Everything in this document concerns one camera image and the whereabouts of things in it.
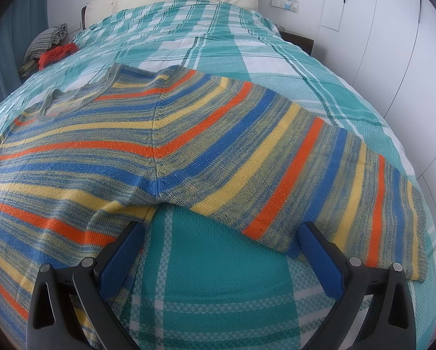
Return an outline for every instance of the orange stripe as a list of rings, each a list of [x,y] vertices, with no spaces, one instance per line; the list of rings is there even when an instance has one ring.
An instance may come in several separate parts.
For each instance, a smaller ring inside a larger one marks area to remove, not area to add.
[[[74,142],[62,142],[62,143],[52,143],[51,145],[42,145],[38,147],[33,147],[18,153],[0,155],[0,160],[8,160],[21,157],[23,155],[39,153],[43,151],[50,150],[63,150],[63,149],[107,149],[107,150],[118,150],[127,153],[134,153],[146,158],[152,156],[156,158],[165,157],[174,151],[180,149],[188,141],[196,137],[201,132],[208,129],[216,121],[218,121],[226,112],[228,112],[232,107],[238,105],[247,96],[250,89],[252,88],[252,83],[245,81],[242,85],[241,90],[226,104],[222,107],[216,109],[212,114],[210,114],[206,119],[204,119],[200,124],[197,124],[193,128],[189,129],[185,133],[182,133],[177,138],[173,139],[171,142],[164,146],[152,149],[151,147],[137,145],[131,142],[116,142],[116,141],[74,141]]]
[[[18,314],[20,314],[20,316],[22,316],[22,318],[25,321],[28,321],[28,311],[23,308],[10,294],[9,292],[7,292],[4,287],[0,284],[0,294],[2,295],[2,297],[4,297],[4,299],[6,299],[6,301],[12,306],[12,308],[14,308]]]
[[[102,100],[111,100],[111,99],[117,99],[117,98],[133,98],[133,97],[142,97],[142,96],[147,96],[147,95],[153,95],[155,93],[168,93],[170,91],[172,91],[174,88],[180,86],[181,84],[185,83],[187,80],[189,80],[192,76],[194,76],[195,74],[195,70],[190,70],[189,72],[187,72],[184,77],[182,77],[180,80],[176,81],[174,84],[172,84],[171,86],[163,89],[163,88],[151,88],[149,90],[140,92],[140,93],[126,93],[126,94],[107,94],[105,96],[100,96],[97,97],[94,101],[102,101]]]
[[[107,150],[119,150],[127,153],[134,153],[150,158],[153,156],[152,148],[142,145],[136,145],[130,142],[116,142],[116,141],[75,141],[75,142],[61,142],[52,143],[51,145],[42,145],[33,147],[24,151],[20,151],[14,154],[0,155],[0,160],[7,160],[18,158],[23,155],[40,153],[50,150],[62,150],[62,149],[107,149]]]
[[[380,238],[382,237],[382,206],[385,195],[385,158],[378,155],[378,191],[377,200],[373,208],[372,233],[370,235],[369,255],[365,263],[368,267],[376,267],[380,250]]]
[[[245,97],[248,95],[251,88],[252,83],[250,83],[249,81],[245,81],[242,84],[241,90],[226,105],[223,105],[222,107],[216,109],[206,119],[200,122],[200,124],[197,124],[193,128],[187,130],[185,133],[182,133],[171,142],[167,143],[164,146],[156,148],[154,151],[154,156],[157,158],[165,157],[166,155],[169,155],[184,146],[188,141],[196,137],[201,132],[207,130],[222,116],[224,116],[224,114],[228,112],[232,107],[242,102],[242,100],[245,99]]]
[[[284,205],[287,196],[291,193],[300,172],[302,171],[312,148],[317,141],[318,134],[323,126],[323,120],[316,117],[307,135],[305,136],[293,161],[287,168],[273,195],[268,199],[263,209],[242,232],[252,239],[259,239],[264,235],[276,215]]]
[[[25,125],[31,124],[34,120],[36,120],[36,117],[31,119],[31,120],[22,122],[22,121],[19,121],[18,117],[16,117],[15,120],[14,120],[14,125],[16,125],[16,126],[25,126]]]
[[[37,216],[33,213],[25,212],[25,210],[20,210],[2,203],[0,203],[0,211],[40,229],[50,229],[78,244],[105,246],[116,239],[106,234],[95,233],[94,231],[81,231],[55,218]]]

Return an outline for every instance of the blue gripper pad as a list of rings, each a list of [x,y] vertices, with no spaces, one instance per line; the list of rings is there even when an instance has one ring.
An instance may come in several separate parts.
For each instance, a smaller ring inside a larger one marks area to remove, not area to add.
[[[119,292],[144,240],[145,228],[141,223],[137,223],[103,268],[98,285],[98,292],[103,301],[116,296]]]
[[[343,275],[333,259],[305,223],[297,230],[297,240],[326,295],[339,301],[344,293]]]

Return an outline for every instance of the silver screw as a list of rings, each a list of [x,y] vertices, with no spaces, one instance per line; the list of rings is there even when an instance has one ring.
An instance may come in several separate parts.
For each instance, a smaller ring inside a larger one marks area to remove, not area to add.
[[[49,263],[42,264],[41,267],[40,267],[40,271],[41,272],[46,272],[47,270],[49,270]]]
[[[359,267],[362,264],[361,260],[356,257],[349,258],[349,263],[352,264],[354,267]]]
[[[90,267],[93,264],[93,258],[86,257],[82,259],[82,266],[83,267]]]
[[[403,266],[401,266],[401,264],[399,264],[399,263],[393,263],[393,269],[395,271],[401,272],[401,271],[403,271]]]

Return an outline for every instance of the red cloth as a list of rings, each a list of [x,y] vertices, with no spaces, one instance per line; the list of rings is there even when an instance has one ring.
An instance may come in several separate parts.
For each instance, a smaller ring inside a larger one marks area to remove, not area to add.
[[[69,43],[65,46],[58,46],[52,50],[46,51],[38,61],[40,71],[45,69],[50,64],[56,63],[73,53],[78,51],[78,46],[75,43]]]

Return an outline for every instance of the knit sweater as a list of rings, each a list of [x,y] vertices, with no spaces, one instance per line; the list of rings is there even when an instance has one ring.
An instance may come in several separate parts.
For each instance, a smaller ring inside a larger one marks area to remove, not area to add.
[[[420,192],[356,135],[262,86],[115,64],[0,138],[0,307],[26,322],[42,263],[96,256],[169,202],[291,257],[313,221],[368,266],[424,280]]]

